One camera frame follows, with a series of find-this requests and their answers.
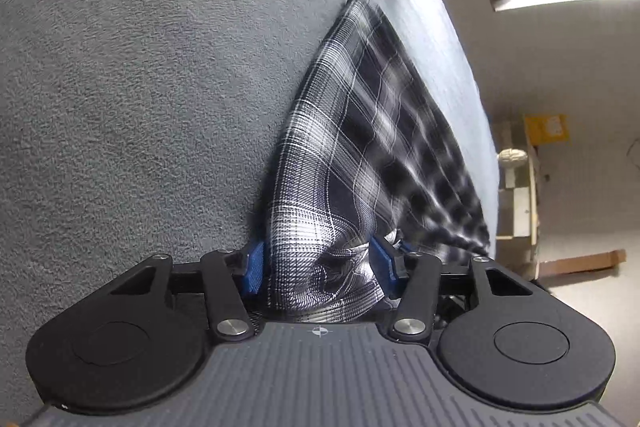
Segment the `black white plaid pants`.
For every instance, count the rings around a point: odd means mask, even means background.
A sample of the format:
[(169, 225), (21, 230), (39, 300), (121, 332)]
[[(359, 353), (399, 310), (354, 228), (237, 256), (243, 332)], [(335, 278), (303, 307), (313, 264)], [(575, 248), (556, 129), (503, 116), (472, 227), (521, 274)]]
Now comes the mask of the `black white plaid pants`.
[(369, 243), (487, 254), (454, 132), (382, 9), (347, 0), (295, 95), (266, 192), (265, 314), (340, 323), (383, 298)]

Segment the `light wooden desk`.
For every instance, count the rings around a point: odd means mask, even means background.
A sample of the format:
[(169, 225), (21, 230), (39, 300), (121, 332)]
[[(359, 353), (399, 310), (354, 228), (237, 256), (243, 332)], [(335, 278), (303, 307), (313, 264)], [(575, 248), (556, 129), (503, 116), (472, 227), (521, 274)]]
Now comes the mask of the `light wooden desk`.
[(528, 141), (524, 119), (503, 121), (491, 126), (497, 153), (504, 148), (520, 148), (528, 153), (528, 163), (518, 168), (502, 168), (499, 163), (497, 260), (525, 280), (535, 280), (538, 267), (538, 167), (535, 147)]

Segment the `white pinecone ornament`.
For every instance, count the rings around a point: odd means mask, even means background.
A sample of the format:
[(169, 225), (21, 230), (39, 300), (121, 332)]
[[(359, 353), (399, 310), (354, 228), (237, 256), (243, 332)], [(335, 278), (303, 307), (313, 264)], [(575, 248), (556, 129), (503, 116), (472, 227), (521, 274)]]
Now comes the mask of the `white pinecone ornament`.
[(518, 168), (528, 163), (528, 153), (520, 148), (504, 148), (498, 154), (498, 163), (504, 169)]

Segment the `wooden plank on floor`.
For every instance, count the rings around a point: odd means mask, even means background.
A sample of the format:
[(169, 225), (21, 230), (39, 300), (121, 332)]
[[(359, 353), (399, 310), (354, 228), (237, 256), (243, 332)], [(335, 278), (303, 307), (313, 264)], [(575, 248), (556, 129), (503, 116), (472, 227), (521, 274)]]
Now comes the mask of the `wooden plank on floor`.
[(615, 251), (607, 253), (544, 261), (538, 263), (537, 277), (544, 279), (545, 277), (609, 270), (618, 267), (626, 260), (625, 249), (615, 249)]

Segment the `yellow box on desk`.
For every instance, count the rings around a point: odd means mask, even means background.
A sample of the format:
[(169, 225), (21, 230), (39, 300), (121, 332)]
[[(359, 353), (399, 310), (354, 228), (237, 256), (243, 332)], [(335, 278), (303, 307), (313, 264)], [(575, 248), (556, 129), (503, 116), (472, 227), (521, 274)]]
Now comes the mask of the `yellow box on desk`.
[(570, 139), (566, 116), (560, 115), (525, 115), (525, 130), (528, 141), (533, 146), (566, 142)]

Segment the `grey bed blanket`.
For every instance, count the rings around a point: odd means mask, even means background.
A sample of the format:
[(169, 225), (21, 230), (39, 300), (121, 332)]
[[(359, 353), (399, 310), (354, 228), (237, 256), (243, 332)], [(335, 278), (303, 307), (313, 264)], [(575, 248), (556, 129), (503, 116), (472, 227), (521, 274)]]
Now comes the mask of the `grey bed blanket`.
[[(374, 0), (454, 130), (487, 224), (498, 167), (442, 0)], [(1, 0), (1, 417), (40, 401), (30, 336), (152, 254), (242, 246), (345, 0)]]

